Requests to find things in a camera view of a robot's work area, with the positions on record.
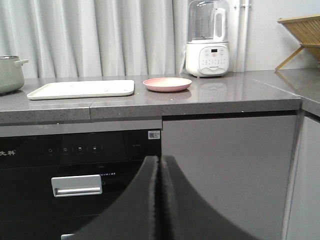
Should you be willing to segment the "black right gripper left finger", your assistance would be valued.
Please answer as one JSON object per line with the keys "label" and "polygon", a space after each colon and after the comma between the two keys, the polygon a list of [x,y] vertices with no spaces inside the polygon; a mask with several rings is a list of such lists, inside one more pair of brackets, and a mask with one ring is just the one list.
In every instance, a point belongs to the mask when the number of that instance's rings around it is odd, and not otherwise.
{"label": "black right gripper left finger", "polygon": [[159,158],[146,156],[124,192],[69,240],[160,240]]}

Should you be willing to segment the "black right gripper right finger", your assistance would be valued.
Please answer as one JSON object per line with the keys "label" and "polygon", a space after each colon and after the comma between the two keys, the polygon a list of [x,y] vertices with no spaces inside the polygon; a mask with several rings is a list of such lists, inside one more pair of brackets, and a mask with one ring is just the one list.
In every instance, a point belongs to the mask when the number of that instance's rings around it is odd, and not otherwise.
{"label": "black right gripper right finger", "polygon": [[255,240],[256,237],[208,204],[173,156],[160,160],[161,224],[164,240]]}

